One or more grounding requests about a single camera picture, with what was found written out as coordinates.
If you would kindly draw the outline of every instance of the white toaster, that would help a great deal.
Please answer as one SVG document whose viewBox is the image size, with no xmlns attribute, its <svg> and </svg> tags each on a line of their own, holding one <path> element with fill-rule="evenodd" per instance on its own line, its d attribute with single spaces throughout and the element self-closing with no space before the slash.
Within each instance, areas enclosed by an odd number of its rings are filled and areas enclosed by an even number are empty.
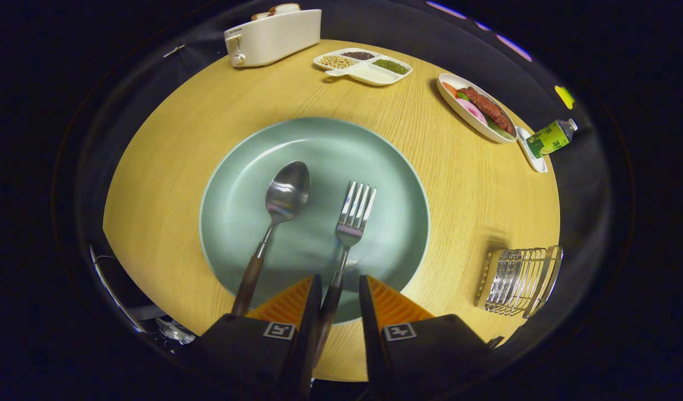
<svg viewBox="0 0 683 401">
<path fill-rule="evenodd" d="M 280 13 L 225 31 L 225 46 L 234 67 L 267 66 L 319 43 L 321 10 Z"/>
</svg>

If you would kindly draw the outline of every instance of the white plate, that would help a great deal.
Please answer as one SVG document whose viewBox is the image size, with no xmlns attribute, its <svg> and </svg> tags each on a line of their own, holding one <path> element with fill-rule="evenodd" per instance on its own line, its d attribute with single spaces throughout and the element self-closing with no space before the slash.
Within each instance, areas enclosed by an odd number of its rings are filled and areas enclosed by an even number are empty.
<svg viewBox="0 0 683 401">
<path fill-rule="evenodd" d="M 505 111 L 502 106 L 499 106 L 499 103 L 495 98 L 487 94 L 487 92 L 483 91 L 479 86 L 471 83 L 467 79 L 460 78 L 459 76 L 453 74 L 440 74 L 440 76 L 438 76 L 438 91 L 440 91 L 443 99 L 450 104 L 450 107 L 452 107 L 460 117 L 463 117 L 464 121 L 467 121 L 469 125 L 472 125 L 473 128 L 478 130 L 478 132 L 480 132 L 482 135 L 485 135 L 487 138 L 494 140 L 495 142 L 499 142 L 500 144 L 507 144 L 517 140 L 516 132 L 514 135 L 512 135 L 499 128 L 492 129 L 491 127 L 483 124 L 482 121 L 479 121 L 477 117 L 475 117 L 458 102 L 458 98 L 455 97 L 455 94 L 451 94 L 450 91 L 443 86 L 443 82 L 450 84 L 455 89 L 463 89 L 472 86 L 477 93 L 494 102 L 494 104 L 499 107 L 499 110 L 502 112 L 502 114 L 504 114 L 504 116 L 509 120 L 509 124 L 514 126 L 514 122 L 512 122 L 512 119 L 510 119 L 509 115 L 507 115 L 507 111 Z"/>
<path fill-rule="evenodd" d="M 370 58 L 369 60 L 357 60 L 356 58 L 352 57 L 347 57 L 347 56 L 341 56 L 342 53 L 346 53 L 347 51 L 364 51 L 366 53 L 370 53 L 374 55 L 373 58 Z M 323 56 L 339 56 L 341 58 L 346 58 L 347 60 L 350 60 L 353 65 L 350 67 L 346 67 L 345 69 L 334 69 L 330 66 L 326 66 L 324 64 L 321 64 L 319 61 L 321 61 L 321 58 Z M 375 61 L 377 60 L 389 60 L 393 61 L 394 63 L 399 63 L 401 66 L 405 67 L 408 71 L 405 72 L 405 74 L 397 74 L 393 71 L 387 70 L 384 67 L 379 67 L 374 64 Z M 370 51 L 366 50 L 364 48 L 355 48 L 355 47 L 348 47 L 348 48 L 342 48 L 340 50 L 335 50 L 335 51 L 330 51 L 329 53 L 324 53 L 321 56 L 318 56 L 314 58 L 314 63 L 317 66 L 320 66 L 322 69 L 327 70 L 326 74 L 331 75 L 331 76 L 344 76 L 348 75 L 351 76 L 351 78 L 356 79 L 356 81 L 361 81 L 365 84 L 369 85 L 374 85 L 374 86 L 384 86 L 384 85 L 390 85 L 394 84 L 395 82 L 400 81 L 401 79 L 404 79 L 408 74 L 413 72 L 413 68 L 409 66 L 408 64 L 396 60 L 395 58 L 385 56 L 384 54 L 377 53 L 375 51 Z"/>
</svg>

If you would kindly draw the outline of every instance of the black background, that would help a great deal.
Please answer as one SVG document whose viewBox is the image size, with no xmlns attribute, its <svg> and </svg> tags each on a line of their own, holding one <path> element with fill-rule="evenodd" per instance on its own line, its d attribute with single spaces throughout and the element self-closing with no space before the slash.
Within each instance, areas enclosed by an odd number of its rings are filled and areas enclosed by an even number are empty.
<svg viewBox="0 0 683 401">
<path fill-rule="evenodd" d="M 138 43 L 204 3 L 0 2 L 0 399 L 213 394 L 82 304 L 61 268 L 49 212 L 59 142 L 89 89 Z M 683 3 L 453 7 L 580 71 L 616 117 L 636 177 L 633 248 L 609 299 L 534 369 L 473 396 L 681 394 Z"/>
</svg>

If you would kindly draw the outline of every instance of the pink food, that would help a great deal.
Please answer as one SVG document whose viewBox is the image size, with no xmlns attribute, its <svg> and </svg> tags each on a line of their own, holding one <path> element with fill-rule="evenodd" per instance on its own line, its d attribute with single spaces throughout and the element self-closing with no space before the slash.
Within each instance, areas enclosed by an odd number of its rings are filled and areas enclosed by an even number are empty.
<svg viewBox="0 0 683 401">
<path fill-rule="evenodd" d="M 474 104 L 466 101 L 465 99 L 459 99 L 458 98 L 458 99 L 456 99 L 456 101 L 458 101 L 459 104 L 461 104 L 463 107 L 465 107 L 466 110 L 468 110 L 471 114 L 473 114 L 473 116 L 477 117 L 477 119 L 479 121 L 481 121 L 482 124 L 487 125 L 487 120 L 482 115 L 482 112 L 479 111 L 479 109 L 477 109 L 477 107 L 475 107 Z"/>
</svg>

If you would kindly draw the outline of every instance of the green plate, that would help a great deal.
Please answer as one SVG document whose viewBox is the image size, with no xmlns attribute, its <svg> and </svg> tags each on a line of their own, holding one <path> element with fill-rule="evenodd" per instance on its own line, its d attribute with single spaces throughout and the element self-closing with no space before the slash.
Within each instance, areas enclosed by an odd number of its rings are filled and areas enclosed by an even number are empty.
<svg viewBox="0 0 683 401">
<path fill-rule="evenodd" d="M 326 291 L 341 259 L 336 222 L 349 181 L 359 180 L 375 186 L 377 195 L 363 238 L 349 253 L 335 322 L 359 318 L 359 275 L 402 290 L 430 238 L 428 199 L 417 174 L 393 145 L 359 125 L 297 119 L 243 140 L 222 160 L 203 195 L 203 253 L 221 284 L 236 294 L 271 221 L 264 206 L 267 186 L 294 160 L 309 168 L 309 202 L 295 219 L 275 229 L 252 307 L 317 273 Z"/>
</svg>

